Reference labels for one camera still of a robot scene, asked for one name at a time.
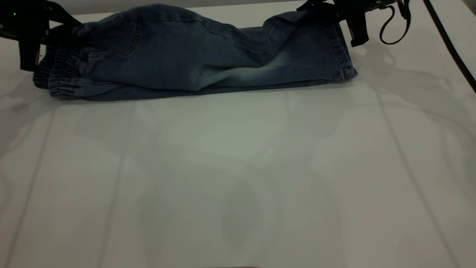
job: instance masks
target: black cable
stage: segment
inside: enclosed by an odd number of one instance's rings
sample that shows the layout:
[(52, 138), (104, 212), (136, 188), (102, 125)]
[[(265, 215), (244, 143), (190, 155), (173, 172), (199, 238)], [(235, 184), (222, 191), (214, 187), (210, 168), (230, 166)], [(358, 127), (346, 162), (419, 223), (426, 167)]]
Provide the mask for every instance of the black cable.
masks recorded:
[(423, 0), (423, 2), (426, 5), (426, 9), (428, 9), (428, 12), (430, 13), (431, 18), (433, 19), (433, 22), (435, 23), (436, 28), (438, 29), (438, 32), (440, 32), (441, 38), (443, 39), (443, 42), (445, 42), (446, 48), (451, 54), (451, 57), (453, 57), (453, 60), (455, 60), (456, 65), (458, 65), (458, 68), (461, 70), (462, 74), (465, 76), (471, 88), (473, 88), (473, 91), (476, 93), (476, 80), (474, 79), (473, 75), (466, 67), (461, 57), (458, 55), (458, 52), (453, 46), (453, 43), (451, 42), (448, 34), (445, 31), (445, 28), (441, 24), (441, 21), (438, 18), (438, 15), (436, 14), (436, 11), (433, 8), (433, 5), (431, 4), (430, 0)]
[(403, 9), (402, 15), (404, 16), (405, 20), (407, 21), (407, 28), (405, 29), (405, 33), (403, 34), (403, 36), (400, 39), (398, 39), (395, 42), (391, 42), (391, 43), (386, 42), (383, 39), (383, 35), (384, 35), (384, 31), (385, 31), (385, 28), (387, 27), (388, 23), (395, 16), (395, 8), (393, 6), (384, 6), (384, 7), (380, 8), (381, 10), (384, 10), (384, 9), (391, 9), (392, 10), (392, 16), (390, 17), (390, 19), (388, 19), (385, 22), (384, 26), (382, 26), (382, 29), (380, 29), (380, 41), (382, 41), (382, 43), (384, 43), (385, 45), (394, 45), (394, 44), (402, 41), (402, 39), (407, 35), (408, 30), (410, 29), (410, 24), (412, 22), (412, 16), (411, 16), (411, 13), (410, 13), (410, 9), (408, 7), (409, 2), (410, 2), (409, 0), (406, 0), (404, 5), (401, 5), (401, 6), (399, 5), (400, 11), (402, 11), (402, 9)]

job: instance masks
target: jeans pocket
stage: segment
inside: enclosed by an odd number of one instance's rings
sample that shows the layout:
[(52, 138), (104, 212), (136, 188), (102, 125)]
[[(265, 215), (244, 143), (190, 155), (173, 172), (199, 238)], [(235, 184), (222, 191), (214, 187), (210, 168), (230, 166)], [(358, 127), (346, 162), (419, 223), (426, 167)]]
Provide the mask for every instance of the jeans pocket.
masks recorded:
[(141, 33), (138, 21), (123, 21), (114, 14), (95, 25), (88, 25), (79, 34), (87, 37), (86, 52), (91, 58), (123, 57), (136, 48)]

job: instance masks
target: seam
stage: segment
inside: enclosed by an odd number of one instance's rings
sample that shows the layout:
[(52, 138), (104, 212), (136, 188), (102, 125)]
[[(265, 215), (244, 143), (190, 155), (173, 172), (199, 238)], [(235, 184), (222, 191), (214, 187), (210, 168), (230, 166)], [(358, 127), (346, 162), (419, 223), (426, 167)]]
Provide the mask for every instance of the seam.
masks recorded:
[[(271, 26), (271, 29), (269, 30), (269, 33), (268, 35), (271, 34), (271, 32), (274, 30), (275, 26), (277, 25), (277, 23), (279, 22), (279, 20), (276, 20), (273, 25)], [(128, 20), (128, 21), (131, 21), (131, 22), (143, 22), (142, 20)], [(265, 52), (267, 51), (269, 48), (266, 48), (266, 49), (263, 49), (263, 50), (255, 50), (255, 49), (252, 49), (250, 47), (248, 47), (247, 45), (245, 44), (242, 44), (236, 40), (234, 40), (233, 38), (230, 38), (228, 36), (225, 36), (225, 35), (222, 35), (222, 34), (219, 34), (219, 33), (216, 33), (214, 32), (212, 29), (210, 29), (202, 20), (199, 20), (199, 19), (196, 19), (196, 20), (192, 20), (192, 21), (167, 21), (167, 20), (146, 20), (146, 21), (160, 21), (160, 22), (177, 22), (177, 23), (194, 23), (194, 22), (199, 22), (206, 30), (208, 30), (210, 33), (214, 34), (214, 35), (217, 35), (217, 36), (220, 36), (224, 39), (227, 39), (227, 40), (231, 40), (233, 41), (234, 43), (236, 44), (239, 44), (253, 52)]]
[(138, 23), (134, 23), (134, 29), (132, 30), (132, 40), (127, 46), (127, 48), (123, 49), (122, 51), (119, 51), (117, 53), (106, 53), (106, 52), (90, 52), (89, 57), (95, 58), (95, 57), (102, 57), (102, 56), (126, 56), (129, 53), (131, 53), (137, 46), (139, 42), (139, 36), (140, 36), (140, 26)]
[(334, 48), (332, 47), (332, 45), (330, 44), (330, 41), (329, 41), (329, 33), (328, 33), (328, 29), (327, 29), (327, 26), (328, 24), (326, 23), (323, 23), (322, 27), (324, 29), (324, 33), (325, 33), (325, 37), (326, 37), (326, 41), (327, 41), (327, 45), (329, 46), (330, 48), (330, 52), (332, 54), (332, 56), (334, 56), (334, 58), (337, 60), (337, 63), (339, 64), (339, 67), (340, 67), (340, 70), (341, 72), (344, 74), (344, 79), (347, 80), (347, 76), (346, 76), (346, 72), (344, 71), (344, 67), (342, 66), (342, 63), (340, 62), (340, 59), (336, 56), (335, 54), (335, 51), (334, 51)]

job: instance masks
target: denim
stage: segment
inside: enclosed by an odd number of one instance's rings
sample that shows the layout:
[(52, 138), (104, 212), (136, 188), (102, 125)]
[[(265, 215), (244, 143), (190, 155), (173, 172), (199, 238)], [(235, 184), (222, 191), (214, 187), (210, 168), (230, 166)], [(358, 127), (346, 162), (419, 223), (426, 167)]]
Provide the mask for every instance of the denim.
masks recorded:
[(33, 77), (53, 97), (166, 98), (312, 86), (357, 75), (339, 24), (319, 19), (315, 10), (237, 29), (157, 4), (70, 32), (75, 41), (47, 47)]

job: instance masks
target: table surface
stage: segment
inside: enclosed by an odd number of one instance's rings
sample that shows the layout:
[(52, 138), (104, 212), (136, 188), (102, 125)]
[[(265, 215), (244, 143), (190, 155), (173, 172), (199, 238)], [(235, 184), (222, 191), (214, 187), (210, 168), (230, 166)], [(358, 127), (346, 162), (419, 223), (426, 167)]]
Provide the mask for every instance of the table surface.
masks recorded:
[[(476, 17), (433, 3), (476, 73)], [(193, 10), (248, 27), (299, 5)], [(411, 10), (393, 46), (367, 15), (351, 82), (148, 101), (53, 99), (0, 40), (0, 267), (475, 267), (476, 96)]]

